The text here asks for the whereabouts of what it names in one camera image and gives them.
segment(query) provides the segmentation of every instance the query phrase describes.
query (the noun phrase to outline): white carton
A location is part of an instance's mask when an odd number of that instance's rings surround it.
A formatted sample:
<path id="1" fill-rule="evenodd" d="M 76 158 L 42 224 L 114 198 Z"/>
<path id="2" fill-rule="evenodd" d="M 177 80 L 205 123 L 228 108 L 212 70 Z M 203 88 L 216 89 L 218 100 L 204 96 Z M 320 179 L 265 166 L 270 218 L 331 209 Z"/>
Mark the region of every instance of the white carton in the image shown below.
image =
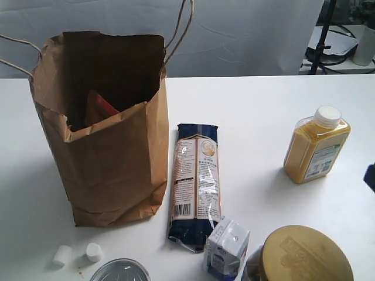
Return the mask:
<path id="1" fill-rule="evenodd" d="M 218 280 L 234 280 L 245 261 L 250 231 L 222 217 L 206 241 L 204 268 Z"/>

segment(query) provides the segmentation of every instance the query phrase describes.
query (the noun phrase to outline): pasta package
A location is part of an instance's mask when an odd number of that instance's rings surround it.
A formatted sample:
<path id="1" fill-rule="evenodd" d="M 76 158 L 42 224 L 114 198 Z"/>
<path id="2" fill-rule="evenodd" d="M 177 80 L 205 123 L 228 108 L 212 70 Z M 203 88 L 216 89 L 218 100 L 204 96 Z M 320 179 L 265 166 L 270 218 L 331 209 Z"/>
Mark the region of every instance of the pasta package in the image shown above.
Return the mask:
<path id="1" fill-rule="evenodd" d="M 179 124 L 168 238 L 203 252 L 220 217 L 217 126 Z"/>

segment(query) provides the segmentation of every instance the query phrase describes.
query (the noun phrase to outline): yellow juice bottle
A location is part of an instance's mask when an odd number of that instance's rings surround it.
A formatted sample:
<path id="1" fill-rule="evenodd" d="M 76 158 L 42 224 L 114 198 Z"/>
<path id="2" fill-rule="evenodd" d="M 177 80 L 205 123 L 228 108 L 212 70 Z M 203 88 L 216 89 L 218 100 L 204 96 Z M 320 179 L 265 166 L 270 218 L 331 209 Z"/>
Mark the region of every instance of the yellow juice bottle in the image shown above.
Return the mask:
<path id="1" fill-rule="evenodd" d="M 297 122 L 284 160 L 284 170 L 296 183 L 328 174 L 350 133 L 341 112 L 327 105 Z"/>

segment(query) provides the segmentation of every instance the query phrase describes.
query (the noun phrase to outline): white marshmallow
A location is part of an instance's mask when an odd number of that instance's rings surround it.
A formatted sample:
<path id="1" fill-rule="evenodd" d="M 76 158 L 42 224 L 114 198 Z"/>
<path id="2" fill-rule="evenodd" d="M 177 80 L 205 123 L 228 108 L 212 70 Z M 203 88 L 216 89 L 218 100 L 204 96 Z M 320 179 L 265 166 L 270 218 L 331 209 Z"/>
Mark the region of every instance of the white marshmallow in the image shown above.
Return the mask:
<path id="1" fill-rule="evenodd" d="M 71 252 L 71 247 L 60 245 L 53 257 L 52 263 L 55 265 L 64 266 L 69 261 Z"/>
<path id="2" fill-rule="evenodd" d="M 91 262 L 98 262 L 103 257 L 103 252 L 98 244 L 90 243 L 87 245 L 86 255 Z"/>

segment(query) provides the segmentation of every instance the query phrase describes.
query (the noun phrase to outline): white wall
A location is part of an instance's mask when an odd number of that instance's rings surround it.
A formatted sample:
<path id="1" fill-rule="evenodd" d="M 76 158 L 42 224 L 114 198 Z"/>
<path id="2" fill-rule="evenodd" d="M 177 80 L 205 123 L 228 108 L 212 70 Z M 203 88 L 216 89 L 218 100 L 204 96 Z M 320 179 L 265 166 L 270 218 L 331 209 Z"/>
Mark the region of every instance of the white wall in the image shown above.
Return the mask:
<path id="1" fill-rule="evenodd" d="M 169 40 L 181 0 L 0 0 L 0 33 L 39 46 L 62 31 L 162 34 Z M 169 76 L 298 74 L 323 0 L 196 0 Z M 185 12 L 183 26 L 188 18 Z M 37 54 L 0 39 L 0 57 L 31 69 Z M 0 66 L 0 77 L 18 74 Z"/>

